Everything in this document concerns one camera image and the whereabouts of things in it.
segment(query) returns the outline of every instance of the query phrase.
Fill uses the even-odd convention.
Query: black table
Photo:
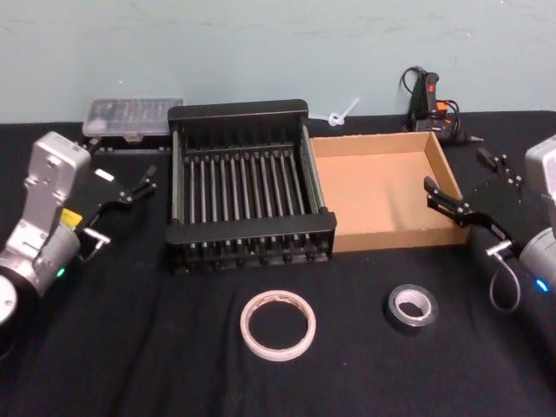
[[[526,149],[556,133],[551,112],[465,114],[463,121],[521,172]],[[401,123],[399,116],[351,117],[334,129],[311,122],[310,130],[388,133]],[[77,123],[0,126],[1,242],[21,214],[31,144],[52,129],[81,138]],[[475,150],[446,150],[464,194],[488,177]],[[69,266],[43,298],[26,348],[0,364],[6,415],[556,415],[556,311],[531,277],[522,275],[522,307],[507,316],[490,306],[489,266],[470,247],[173,276],[163,256],[169,154],[94,159],[128,185],[151,163],[159,168],[156,197],[132,215],[104,219],[111,248]],[[402,283],[436,297],[440,316],[426,334],[407,337],[384,320],[385,297]],[[245,303],[277,288],[304,297],[317,317],[313,345],[284,363],[251,354],[239,329]],[[278,306],[256,321],[257,334],[275,344],[303,331],[298,316]]]

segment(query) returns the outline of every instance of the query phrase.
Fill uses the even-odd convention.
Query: open cardboard box
[[[433,133],[311,140],[325,203],[338,220],[335,252],[463,244],[467,229],[427,207],[423,179],[461,198]]]

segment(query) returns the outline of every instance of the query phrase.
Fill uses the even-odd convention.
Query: black dish rack
[[[332,256],[336,218],[324,204],[302,100],[179,106],[172,132],[176,272]]]

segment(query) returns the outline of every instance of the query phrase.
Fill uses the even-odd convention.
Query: light blue wall
[[[401,113],[412,64],[463,111],[554,109],[556,1],[0,2],[0,122],[80,121],[105,96]]]

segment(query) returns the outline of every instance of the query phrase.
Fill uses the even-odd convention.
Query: blue led light
[[[548,292],[548,286],[542,281],[542,280],[537,280],[537,286],[542,289],[543,292],[547,293]]]

